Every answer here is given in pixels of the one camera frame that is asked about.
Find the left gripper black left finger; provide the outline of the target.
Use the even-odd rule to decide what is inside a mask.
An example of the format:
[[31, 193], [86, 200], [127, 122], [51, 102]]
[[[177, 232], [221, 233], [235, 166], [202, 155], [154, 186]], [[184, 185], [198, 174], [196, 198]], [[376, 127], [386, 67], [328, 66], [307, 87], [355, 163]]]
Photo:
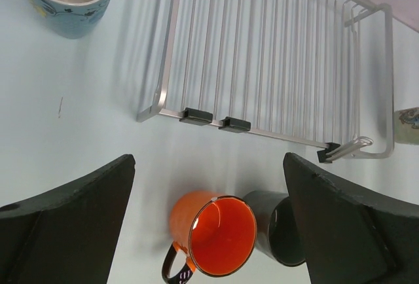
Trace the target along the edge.
[[132, 191], [135, 159], [1, 207], [2, 283], [106, 283]]

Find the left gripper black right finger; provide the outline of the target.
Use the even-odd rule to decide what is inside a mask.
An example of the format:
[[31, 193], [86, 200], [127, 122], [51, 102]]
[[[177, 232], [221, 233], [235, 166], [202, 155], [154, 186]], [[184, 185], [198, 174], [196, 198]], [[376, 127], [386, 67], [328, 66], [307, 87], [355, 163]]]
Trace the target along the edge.
[[288, 152], [285, 182], [312, 283], [417, 283], [418, 206]]

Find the grey cup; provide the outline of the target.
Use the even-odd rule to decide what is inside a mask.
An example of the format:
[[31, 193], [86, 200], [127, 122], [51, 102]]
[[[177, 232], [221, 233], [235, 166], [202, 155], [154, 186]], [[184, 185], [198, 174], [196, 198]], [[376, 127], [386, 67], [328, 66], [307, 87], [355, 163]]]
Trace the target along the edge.
[[289, 195], [254, 190], [244, 196], [257, 221], [256, 248], [287, 267], [304, 264], [302, 247]]

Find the beige patterned cup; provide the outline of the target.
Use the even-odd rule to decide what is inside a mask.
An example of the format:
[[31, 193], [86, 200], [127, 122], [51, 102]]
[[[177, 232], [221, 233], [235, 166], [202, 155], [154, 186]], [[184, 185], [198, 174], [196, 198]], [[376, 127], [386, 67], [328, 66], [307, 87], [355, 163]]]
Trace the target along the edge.
[[418, 108], [394, 112], [394, 140], [396, 143], [418, 145]]

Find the orange cup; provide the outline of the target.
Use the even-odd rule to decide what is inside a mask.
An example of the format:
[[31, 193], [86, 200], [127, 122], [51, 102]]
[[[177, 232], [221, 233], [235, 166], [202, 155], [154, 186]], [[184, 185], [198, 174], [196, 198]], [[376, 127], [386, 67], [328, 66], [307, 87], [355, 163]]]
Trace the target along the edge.
[[176, 201], [169, 227], [165, 283], [187, 283], [197, 270], [210, 277], [231, 275], [248, 261], [257, 240], [255, 215], [243, 199], [205, 190]]

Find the metal wire dish rack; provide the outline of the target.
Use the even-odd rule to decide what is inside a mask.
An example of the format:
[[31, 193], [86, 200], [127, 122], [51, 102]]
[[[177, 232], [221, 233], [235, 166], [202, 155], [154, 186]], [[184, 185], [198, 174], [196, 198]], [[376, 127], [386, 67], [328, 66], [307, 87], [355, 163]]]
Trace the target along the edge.
[[155, 85], [137, 120], [162, 115], [298, 143], [321, 163], [395, 147], [393, 12], [370, 0], [157, 0]]

